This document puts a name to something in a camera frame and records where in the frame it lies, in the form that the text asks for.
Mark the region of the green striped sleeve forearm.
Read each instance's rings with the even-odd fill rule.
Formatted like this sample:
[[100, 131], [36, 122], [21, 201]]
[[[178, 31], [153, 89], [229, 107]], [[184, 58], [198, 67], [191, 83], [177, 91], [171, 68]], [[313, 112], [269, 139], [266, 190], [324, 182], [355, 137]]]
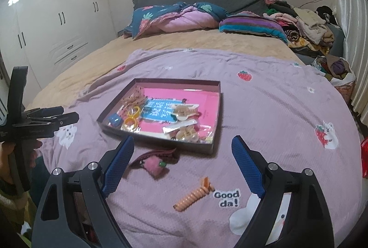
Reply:
[[20, 241], [14, 247], [31, 247], [32, 229], [36, 216], [36, 206], [28, 192], [20, 195], [13, 184], [1, 178], [1, 216], [5, 223], [6, 235], [10, 234]]

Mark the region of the person's left hand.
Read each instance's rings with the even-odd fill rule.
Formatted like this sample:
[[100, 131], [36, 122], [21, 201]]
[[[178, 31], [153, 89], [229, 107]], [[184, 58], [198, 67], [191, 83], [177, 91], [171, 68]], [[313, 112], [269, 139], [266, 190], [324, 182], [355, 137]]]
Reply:
[[[36, 158], [38, 156], [38, 150], [42, 147], [42, 142], [40, 140], [32, 140], [31, 144], [31, 154], [29, 156], [29, 168], [34, 168], [36, 166]], [[13, 142], [2, 142], [1, 143], [1, 180], [8, 183], [14, 184], [13, 181], [13, 168], [12, 168], [12, 157], [14, 154], [16, 144]]]

